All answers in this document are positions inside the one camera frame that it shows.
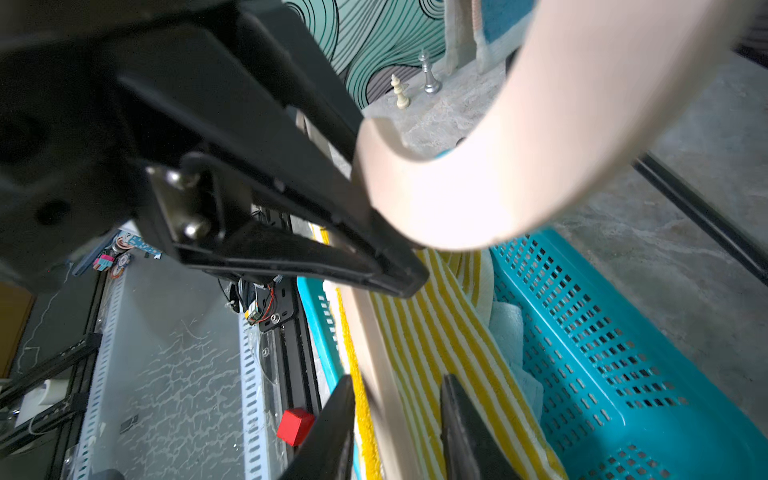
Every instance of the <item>bolt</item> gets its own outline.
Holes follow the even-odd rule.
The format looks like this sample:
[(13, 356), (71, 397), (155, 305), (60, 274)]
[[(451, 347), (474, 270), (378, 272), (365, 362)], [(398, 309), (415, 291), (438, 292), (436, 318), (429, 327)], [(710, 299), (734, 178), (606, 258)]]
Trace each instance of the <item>bolt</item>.
[(192, 188), (197, 185), (199, 180), (199, 174), (186, 175), (182, 174), (178, 170), (171, 170), (170, 168), (165, 172), (165, 181), (177, 190), (186, 190), (187, 188)]
[(184, 235), (190, 240), (199, 240), (205, 237), (210, 231), (210, 222), (199, 215), (196, 215), (184, 224)]

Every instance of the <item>perforated basket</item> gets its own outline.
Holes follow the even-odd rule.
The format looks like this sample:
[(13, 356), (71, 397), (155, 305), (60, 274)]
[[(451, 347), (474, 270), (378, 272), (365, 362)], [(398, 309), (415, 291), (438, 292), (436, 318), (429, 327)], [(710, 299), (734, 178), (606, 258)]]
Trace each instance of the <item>perforated basket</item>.
[[(326, 293), (323, 290), (323, 281), (300, 276), (296, 279), (296, 287), (299, 289), (306, 322), (310, 326), (312, 341), (315, 343), (315, 350), (320, 358), (320, 365), (328, 383), (328, 390), (333, 392), (345, 373), (339, 354), (339, 337), (336, 335), (335, 323), (331, 316)], [(360, 458), (357, 444), (355, 444), (353, 455), (355, 478), (360, 478)]]
[(768, 478), (768, 441), (552, 230), (492, 248), (497, 300), (522, 308), (523, 368), (571, 479)]

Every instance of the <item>white chess piece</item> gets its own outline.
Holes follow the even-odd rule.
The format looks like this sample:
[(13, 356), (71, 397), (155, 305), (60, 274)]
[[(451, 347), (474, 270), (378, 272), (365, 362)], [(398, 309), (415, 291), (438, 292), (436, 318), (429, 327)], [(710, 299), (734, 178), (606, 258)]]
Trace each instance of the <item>white chess piece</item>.
[(392, 87), (395, 89), (394, 92), (397, 95), (397, 108), (405, 110), (411, 104), (411, 99), (403, 94), (408, 87), (408, 84), (401, 84), (400, 79), (397, 78), (395, 74), (392, 74)]

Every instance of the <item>striped cloth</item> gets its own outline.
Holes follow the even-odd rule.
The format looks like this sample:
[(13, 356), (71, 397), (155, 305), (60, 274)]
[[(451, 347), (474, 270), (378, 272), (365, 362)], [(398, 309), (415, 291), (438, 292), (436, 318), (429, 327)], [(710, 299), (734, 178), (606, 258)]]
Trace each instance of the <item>striped cloth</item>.
[(423, 250), (417, 255), (430, 277), (416, 295), (372, 293), (371, 300), (422, 476), (445, 478), (440, 385), (453, 373), (522, 478), (567, 478), (488, 331), (490, 254)]

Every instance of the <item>red cube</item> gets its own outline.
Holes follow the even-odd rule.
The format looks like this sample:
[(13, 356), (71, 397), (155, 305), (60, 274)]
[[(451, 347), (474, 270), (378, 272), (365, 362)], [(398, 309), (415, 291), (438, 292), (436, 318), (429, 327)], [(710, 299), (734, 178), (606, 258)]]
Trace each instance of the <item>red cube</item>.
[(277, 436), (292, 447), (301, 445), (315, 423), (315, 416), (304, 409), (287, 409), (277, 427)]

